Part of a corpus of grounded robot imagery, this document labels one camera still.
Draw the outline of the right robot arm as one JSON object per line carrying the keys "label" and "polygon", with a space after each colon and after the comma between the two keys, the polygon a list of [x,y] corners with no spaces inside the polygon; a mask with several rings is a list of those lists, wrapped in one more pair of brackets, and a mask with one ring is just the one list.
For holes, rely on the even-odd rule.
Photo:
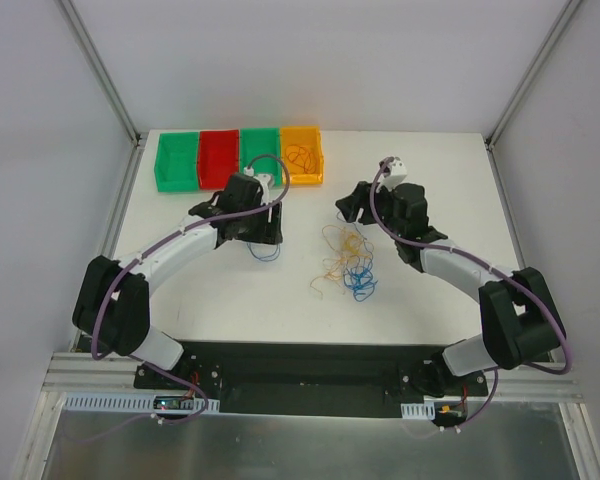
{"label": "right robot arm", "polygon": [[361,181],[335,206],[348,223],[381,226],[405,264],[446,281],[479,305],[480,334],[416,363],[410,381],[419,393],[441,398],[456,392],[471,374],[534,366],[540,356],[564,345],[566,331],[542,273],[532,267],[494,268],[462,255],[430,225],[422,186],[403,183],[374,190]]}

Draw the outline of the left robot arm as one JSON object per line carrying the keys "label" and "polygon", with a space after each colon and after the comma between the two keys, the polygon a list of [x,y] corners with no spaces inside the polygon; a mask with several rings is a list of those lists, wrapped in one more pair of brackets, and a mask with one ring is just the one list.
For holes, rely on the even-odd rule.
{"label": "left robot arm", "polygon": [[234,173],[223,190],[189,209],[165,237],[119,259],[93,259],[77,297],[73,325],[92,337],[97,351],[153,364],[168,388],[184,387],[192,369],[182,358],[184,346],[151,324],[150,298],[188,262],[227,241],[281,244],[282,201],[270,198],[273,184],[270,174],[251,168]]}

